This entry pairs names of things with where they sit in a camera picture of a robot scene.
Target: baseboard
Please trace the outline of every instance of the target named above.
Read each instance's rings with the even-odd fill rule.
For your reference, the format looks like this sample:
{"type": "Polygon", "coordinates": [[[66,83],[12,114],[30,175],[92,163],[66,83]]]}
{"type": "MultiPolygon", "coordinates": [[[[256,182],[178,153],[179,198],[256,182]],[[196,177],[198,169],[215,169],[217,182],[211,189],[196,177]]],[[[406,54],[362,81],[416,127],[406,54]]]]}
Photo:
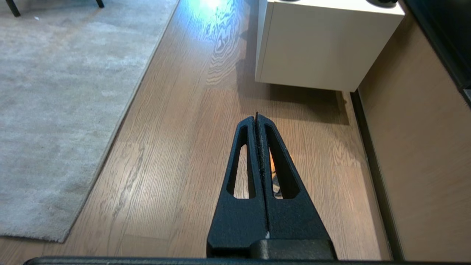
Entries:
{"type": "Polygon", "coordinates": [[[363,111],[360,94],[358,93],[358,90],[356,90],[355,92],[350,93],[350,96],[352,99],[355,116],[357,117],[358,129],[360,130],[363,146],[365,148],[368,167],[370,168],[374,191],[376,193],[376,198],[378,199],[378,205],[384,223],[384,229],[386,231],[386,237],[391,255],[394,261],[404,261],[404,254],[402,252],[399,236],[394,224],[394,219],[392,217],[386,189],[378,164],[378,159],[374,151],[370,131],[368,130],[368,124],[366,123],[366,117],[363,111]]]}

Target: white cabinet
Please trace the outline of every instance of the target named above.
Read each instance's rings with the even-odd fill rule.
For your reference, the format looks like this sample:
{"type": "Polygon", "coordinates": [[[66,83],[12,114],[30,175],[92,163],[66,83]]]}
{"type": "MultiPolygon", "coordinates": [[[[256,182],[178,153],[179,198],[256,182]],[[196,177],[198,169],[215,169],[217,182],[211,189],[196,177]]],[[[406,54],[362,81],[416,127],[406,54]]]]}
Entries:
{"type": "Polygon", "coordinates": [[[260,0],[255,81],[354,91],[404,16],[367,0],[260,0]]]}

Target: wood grain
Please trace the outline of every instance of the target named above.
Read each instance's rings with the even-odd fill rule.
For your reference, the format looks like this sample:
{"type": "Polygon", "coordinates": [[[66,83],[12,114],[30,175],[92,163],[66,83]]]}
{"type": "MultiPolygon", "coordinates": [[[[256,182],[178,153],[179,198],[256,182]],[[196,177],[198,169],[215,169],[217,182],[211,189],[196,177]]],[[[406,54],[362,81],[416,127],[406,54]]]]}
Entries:
{"type": "Polygon", "coordinates": [[[338,256],[388,259],[349,95],[255,83],[257,9],[181,0],[66,242],[1,238],[0,262],[204,257],[235,128],[257,111],[277,124],[338,256]]]}
{"type": "Polygon", "coordinates": [[[359,91],[405,258],[470,262],[471,111],[409,12],[359,91]]]}

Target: wooden floor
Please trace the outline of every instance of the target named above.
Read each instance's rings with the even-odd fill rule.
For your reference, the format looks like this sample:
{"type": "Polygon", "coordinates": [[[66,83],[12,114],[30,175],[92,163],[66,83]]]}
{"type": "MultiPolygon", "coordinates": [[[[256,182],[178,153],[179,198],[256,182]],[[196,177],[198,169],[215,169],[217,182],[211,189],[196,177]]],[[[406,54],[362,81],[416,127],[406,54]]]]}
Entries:
{"type": "Polygon", "coordinates": [[[0,263],[204,257],[236,125],[257,111],[278,126],[339,258],[389,259],[349,95],[255,83],[257,13],[255,0],[181,0],[67,241],[0,238],[0,263]]]}

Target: black chair leg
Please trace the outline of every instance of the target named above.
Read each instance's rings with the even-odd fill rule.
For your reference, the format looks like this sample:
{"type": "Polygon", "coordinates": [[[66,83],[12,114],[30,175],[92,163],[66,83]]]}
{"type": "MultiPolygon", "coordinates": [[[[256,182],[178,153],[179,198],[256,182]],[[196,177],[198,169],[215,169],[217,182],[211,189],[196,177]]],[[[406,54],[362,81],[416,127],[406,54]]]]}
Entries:
{"type": "Polygon", "coordinates": [[[16,16],[16,17],[19,17],[20,12],[16,8],[15,2],[13,2],[13,0],[6,0],[6,1],[7,1],[8,6],[10,7],[11,13],[13,13],[13,15],[16,16]]]}
{"type": "Polygon", "coordinates": [[[104,8],[104,7],[105,7],[105,5],[103,4],[103,1],[102,1],[102,0],[97,0],[97,3],[98,3],[98,6],[99,6],[100,8],[104,8]]]}

